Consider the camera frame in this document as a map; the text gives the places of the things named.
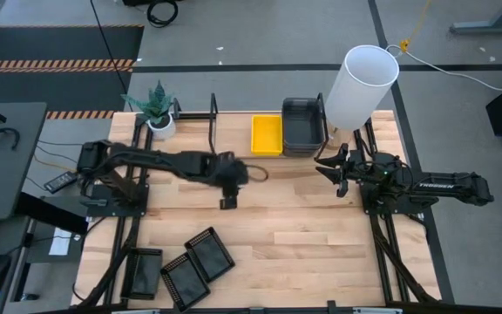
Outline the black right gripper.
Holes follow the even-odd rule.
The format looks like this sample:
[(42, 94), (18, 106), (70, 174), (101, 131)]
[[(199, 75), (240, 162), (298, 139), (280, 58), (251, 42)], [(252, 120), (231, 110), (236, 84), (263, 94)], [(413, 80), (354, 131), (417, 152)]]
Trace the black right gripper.
[(348, 180), (362, 182), (368, 180), (367, 170), (361, 166), (363, 162), (362, 152), (351, 150), (349, 157), (349, 146), (343, 143), (336, 155), (326, 158), (316, 158), (315, 161), (325, 167), (317, 167), (316, 170), (325, 176), (333, 185), (337, 185), (337, 197), (344, 197), (349, 190)]

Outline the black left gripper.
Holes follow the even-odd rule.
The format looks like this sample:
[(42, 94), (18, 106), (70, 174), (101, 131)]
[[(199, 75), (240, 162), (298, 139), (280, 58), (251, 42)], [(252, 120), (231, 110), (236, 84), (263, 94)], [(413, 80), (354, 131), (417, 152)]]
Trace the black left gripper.
[(220, 208), (222, 210), (237, 208), (237, 196), (241, 186), (248, 184), (249, 175), (247, 165), (243, 160), (236, 158), (233, 152), (224, 152), (216, 155), (214, 169), (214, 185), (222, 188), (227, 196), (222, 195)]

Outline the black plastic basket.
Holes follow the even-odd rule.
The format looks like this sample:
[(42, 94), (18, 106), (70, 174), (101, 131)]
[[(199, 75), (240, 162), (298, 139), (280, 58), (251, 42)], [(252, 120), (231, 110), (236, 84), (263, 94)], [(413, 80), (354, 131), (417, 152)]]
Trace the black plastic basket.
[(173, 300), (174, 309), (179, 313), (194, 307), (211, 293), (188, 253), (166, 264), (160, 274)]
[(153, 300), (158, 293), (163, 251), (132, 248), (127, 255), (122, 299)]
[(206, 283), (215, 281), (235, 266), (234, 259), (213, 227), (191, 238), (184, 247)]

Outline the yellow plastic basket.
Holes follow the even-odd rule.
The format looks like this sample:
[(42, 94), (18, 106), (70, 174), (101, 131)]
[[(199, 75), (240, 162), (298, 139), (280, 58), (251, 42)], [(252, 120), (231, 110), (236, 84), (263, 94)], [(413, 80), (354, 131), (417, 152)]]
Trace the yellow plastic basket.
[(282, 154), (282, 117), (254, 115), (252, 117), (251, 153), (259, 156)]

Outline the dark grey plastic bin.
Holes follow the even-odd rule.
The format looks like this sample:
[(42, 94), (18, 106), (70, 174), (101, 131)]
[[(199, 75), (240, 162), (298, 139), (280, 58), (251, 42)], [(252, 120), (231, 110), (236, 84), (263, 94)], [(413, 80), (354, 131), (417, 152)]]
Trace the dark grey plastic bin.
[(324, 142), (322, 114), (317, 99), (286, 98), (282, 102), (283, 154), (311, 157)]

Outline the white cylindrical bin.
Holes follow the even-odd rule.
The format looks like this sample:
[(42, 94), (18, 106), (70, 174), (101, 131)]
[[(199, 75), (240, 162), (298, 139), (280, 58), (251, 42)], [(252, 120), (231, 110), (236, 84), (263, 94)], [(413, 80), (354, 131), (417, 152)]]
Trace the white cylindrical bin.
[(324, 102), (329, 146), (346, 144), (377, 109), (399, 76), (396, 58), (383, 48), (350, 49)]

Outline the snake plant in white pot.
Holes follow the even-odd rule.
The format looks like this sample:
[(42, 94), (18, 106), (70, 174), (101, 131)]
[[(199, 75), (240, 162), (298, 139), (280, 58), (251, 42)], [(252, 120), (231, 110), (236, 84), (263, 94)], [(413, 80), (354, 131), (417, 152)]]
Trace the snake plant in white pot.
[(138, 100), (132, 96), (123, 94), (122, 99), (128, 105), (136, 106), (146, 116), (146, 123), (157, 140), (167, 140), (174, 136), (176, 125), (170, 108), (173, 98), (166, 94), (161, 81), (149, 90), (148, 100)]

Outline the black remote control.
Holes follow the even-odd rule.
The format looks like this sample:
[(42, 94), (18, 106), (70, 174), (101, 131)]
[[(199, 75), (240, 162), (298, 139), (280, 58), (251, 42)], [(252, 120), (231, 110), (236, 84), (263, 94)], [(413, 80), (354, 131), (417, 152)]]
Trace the black remote control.
[(64, 172), (54, 179), (47, 181), (44, 188), (47, 192), (55, 194), (56, 192), (67, 188), (78, 180), (78, 176), (70, 171)]

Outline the white paper sheet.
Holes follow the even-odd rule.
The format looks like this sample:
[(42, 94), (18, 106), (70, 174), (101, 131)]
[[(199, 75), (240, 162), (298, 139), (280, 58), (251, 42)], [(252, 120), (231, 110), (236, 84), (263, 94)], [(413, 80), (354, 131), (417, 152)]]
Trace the white paper sheet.
[(63, 229), (55, 228), (49, 249), (50, 256), (67, 256), (72, 233)]

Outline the grey side table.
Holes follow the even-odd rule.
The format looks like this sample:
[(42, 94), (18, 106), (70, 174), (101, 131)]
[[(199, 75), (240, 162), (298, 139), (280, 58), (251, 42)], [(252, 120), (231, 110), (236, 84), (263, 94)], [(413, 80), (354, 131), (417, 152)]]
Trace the grey side table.
[(70, 240), (65, 256), (51, 256), (52, 226), (33, 221), (27, 235), (34, 243), (21, 251), (3, 314), (31, 314), (67, 308), (80, 263), (80, 238), (75, 235)]

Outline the grey desk leg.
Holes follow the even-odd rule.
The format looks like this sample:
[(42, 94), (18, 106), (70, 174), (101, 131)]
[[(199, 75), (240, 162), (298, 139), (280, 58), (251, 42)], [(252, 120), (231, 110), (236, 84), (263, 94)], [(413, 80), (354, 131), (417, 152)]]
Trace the grey desk leg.
[(502, 33), (502, 9), (491, 19), (477, 22), (453, 23), (451, 33)]

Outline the dark grey desk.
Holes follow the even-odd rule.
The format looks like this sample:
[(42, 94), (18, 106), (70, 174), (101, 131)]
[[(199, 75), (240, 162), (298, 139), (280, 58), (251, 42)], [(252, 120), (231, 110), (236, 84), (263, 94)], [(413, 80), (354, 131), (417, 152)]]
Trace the dark grey desk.
[(0, 135), (0, 220), (14, 215), (46, 112), (43, 102), (0, 103), (0, 113), (7, 118), (0, 128), (12, 127), (21, 134), (15, 151), (10, 149), (14, 136)]

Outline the black hazard striped floor mat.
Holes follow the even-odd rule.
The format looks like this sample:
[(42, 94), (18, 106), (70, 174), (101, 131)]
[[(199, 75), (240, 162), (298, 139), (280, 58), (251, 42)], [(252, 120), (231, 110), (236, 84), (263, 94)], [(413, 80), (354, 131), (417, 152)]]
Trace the black hazard striped floor mat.
[(0, 103), (43, 102), (47, 119), (125, 109), (141, 24), (0, 26)]

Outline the black aluminium rig frame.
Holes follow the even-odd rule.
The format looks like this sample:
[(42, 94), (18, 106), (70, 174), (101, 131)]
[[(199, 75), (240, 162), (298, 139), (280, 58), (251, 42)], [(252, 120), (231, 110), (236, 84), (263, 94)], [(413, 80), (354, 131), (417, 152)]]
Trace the black aluminium rig frame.
[[(142, 113), (116, 113), (105, 140), (171, 154), (232, 152), (217, 153), (210, 145), (211, 119), (219, 112), (217, 106), (205, 113), (175, 111), (176, 132), (167, 140), (154, 137)], [(385, 111), (373, 113), (346, 144), (349, 150), (361, 150), (364, 160), (374, 153), (402, 160), (396, 122)], [(315, 169), (314, 158), (235, 157), (248, 166), (249, 175), (235, 209), (220, 208), (220, 188), (164, 171), (116, 168), (142, 188), (143, 200), (135, 205), (121, 205), (101, 181), (89, 182), (78, 174), (80, 201), (89, 216), (130, 217), (132, 223), (129, 230), (117, 222), (86, 237), (81, 273), (99, 276), (99, 282), (85, 291), (76, 311), (176, 311), (161, 274), (153, 300), (120, 297), (127, 255), (132, 248), (161, 249), (163, 268), (187, 253), (187, 241), (213, 227), (235, 266), (207, 283), (210, 295), (185, 312), (334, 313), (344, 308), (353, 314), (502, 314), (499, 307), (447, 304), (429, 295), (406, 266), (414, 262), (431, 272), (431, 262), (417, 253), (421, 229), (406, 227), (412, 245), (401, 253), (394, 214), (366, 214), (357, 183), (351, 181), (348, 193), (339, 198), (337, 185)]]

